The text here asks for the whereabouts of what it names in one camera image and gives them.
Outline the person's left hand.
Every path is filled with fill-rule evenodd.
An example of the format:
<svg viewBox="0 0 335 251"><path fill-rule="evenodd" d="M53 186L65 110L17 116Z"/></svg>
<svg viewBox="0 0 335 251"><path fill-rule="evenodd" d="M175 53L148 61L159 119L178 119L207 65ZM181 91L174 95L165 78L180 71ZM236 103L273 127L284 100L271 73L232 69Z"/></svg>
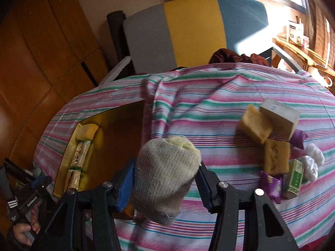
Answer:
<svg viewBox="0 0 335 251"><path fill-rule="evenodd" d="M32 241L24 234L25 232L29 232L33 230L35 233L39 233L40 224L38 221L39 209L37 206L31 209L31 221L30 224L26 223L18 223L13 226L13 233L15 239L21 244L31 246Z"/></svg>

